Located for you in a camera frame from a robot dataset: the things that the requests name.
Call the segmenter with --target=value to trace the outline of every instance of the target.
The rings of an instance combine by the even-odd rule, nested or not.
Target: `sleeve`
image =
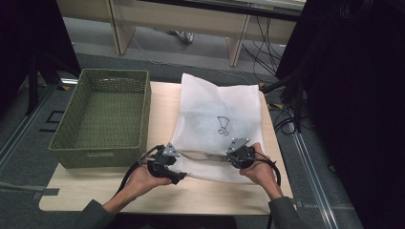
[[[75,228],[101,229],[107,227],[113,220],[114,216],[105,211],[101,204],[93,199],[75,220]]]
[[[277,229],[310,229],[300,220],[289,198],[276,198],[268,203]]]

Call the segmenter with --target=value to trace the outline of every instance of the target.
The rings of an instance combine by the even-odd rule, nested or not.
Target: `hand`
[[[116,215],[122,208],[147,192],[161,185],[171,184],[172,180],[163,177],[153,177],[145,164],[139,166],[130,176],[125,187],[117,193],[103,208],[112,215]]]
[[[263,154],[259,142],[254,143],[252,147],[256,153],[259,153],[255,155],[256,158],[270,159],[269,156]],[[273,169],[266,163],[255,161],[250,167],[240,170],[239,174],[249,177],[253,182],[262,186],[271,199],[281,198],[283,196],[283,193],[276,182]]]

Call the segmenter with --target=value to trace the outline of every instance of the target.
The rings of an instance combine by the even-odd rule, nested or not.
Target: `person's left hand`
[[[129,176],[125,187],[117,193],[110,201],[103,205],[103,208],[112,215],[116,215],[128,203],[134,201],[147,192],[160,185],[171,184],[172,180],[166,177],[153,177],[146,164],[139,166]]]
[[[130,176],[121,192],[127,193],[133,201],[147,192],[161,185],[171,184],[172,180],[166,177],[153,177],[146,164],[139,166]]]

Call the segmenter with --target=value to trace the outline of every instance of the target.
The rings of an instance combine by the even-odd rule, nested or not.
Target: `wooden table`
[[[152,101],[149,118],[148,149],[170,141],[180,107],[181,85],[151,82]],[[282,176],[281,189],[292,198],[291,188],[265,98],[262,103],[262,130],[267,153]],[[44,211],[81,211],[93,198],[108,201],[117,191],[128,168],[65,169],[57,165],[48,188],[58,188],[57,196],[42,197],[39,207]],[[267,215],[266,192],[255,184],[230,184],[186,177],[178,185],[153,189],[137,198],[122,212],[145,214],[199,215]]]

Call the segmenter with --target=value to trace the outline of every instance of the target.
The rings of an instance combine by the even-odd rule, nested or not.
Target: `gray carpet floor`
[[[150,72],[153,81],[180,83],[182,73],[191,73],[220,86],[248,84],[245,79],[253,84],[258,83],[252,73],[227,72],[245,78],[242,79],[218,71],[156,65],[148,61],[88,54],[78,54],[77,58],[83,69],[146,69]],[[48,184],[57,164],[56,159],[47,150],[53,134],[39,132],[39,130],[41,128],[55,128],[55,124],[45,123],[45,121],[51,111],[65,110],[72,92],[72,89],[53,92],[6,167],[0,171],[0,181],[16,185],[46,186]],[[266,99],[271,102],[279,102],[280,93],[281,91],[275,91],[267,94]],[[27,89],[23,88],[9,111],[1,117],[0,146],[5,144],[12,131],[24,117],[26,103]],[[278,112],[275,111],[270,114],[274,119]],[[313,128],[309,120],[304,124],[310,127],[308,129],[303,128],[304,139],[317,174],[336,215],[339,228],[362,228],[339,178],[328,169],[328,155],[316,134],[316,127]],[[277,133],[277,138],[288,169],[288,177],[294,198],[303,204],[302,207],[298,207],[298,214],[312,228],[326,228],[292,136]],[[70,212],[43,212],[38,208],[39,199],[33,198],[31,192],[1,190],[0,193],[1,228],[68,228],[77,215],[77,213]],[[266,228],[266,217],[235,216],[235,219],[238,228],[241,229]]]

